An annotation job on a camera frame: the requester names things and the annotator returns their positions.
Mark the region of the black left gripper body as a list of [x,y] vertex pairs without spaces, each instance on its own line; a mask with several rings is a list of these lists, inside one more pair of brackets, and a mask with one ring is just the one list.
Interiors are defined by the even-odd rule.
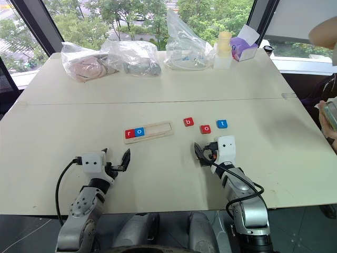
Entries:
[[119,172],[124,172],[124,166],[123,165],[113,166],[111,162],[107,162],[104,169],[105,169],[105,173],[109,177],[111,177],[113,180],[116,179]]

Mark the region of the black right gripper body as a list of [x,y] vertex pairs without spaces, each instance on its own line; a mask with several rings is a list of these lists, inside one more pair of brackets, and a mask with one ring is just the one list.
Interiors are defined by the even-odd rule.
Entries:
[[212,160],[212,163],[217,159],[218,143],[210,142],[203,148],[204,157]]

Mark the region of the person's hand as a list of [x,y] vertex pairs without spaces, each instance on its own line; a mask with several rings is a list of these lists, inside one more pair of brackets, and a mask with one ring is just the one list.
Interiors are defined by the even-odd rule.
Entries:
[[333,128],[330,126],[328,120],[325,118],[323,107],[325,106],[325,102],[321,100],[318,104],[319,108],[319,121],[321,124],[321,128],[323,131],[323,134],[331,139],[336,140],[336,131],[333,130]]

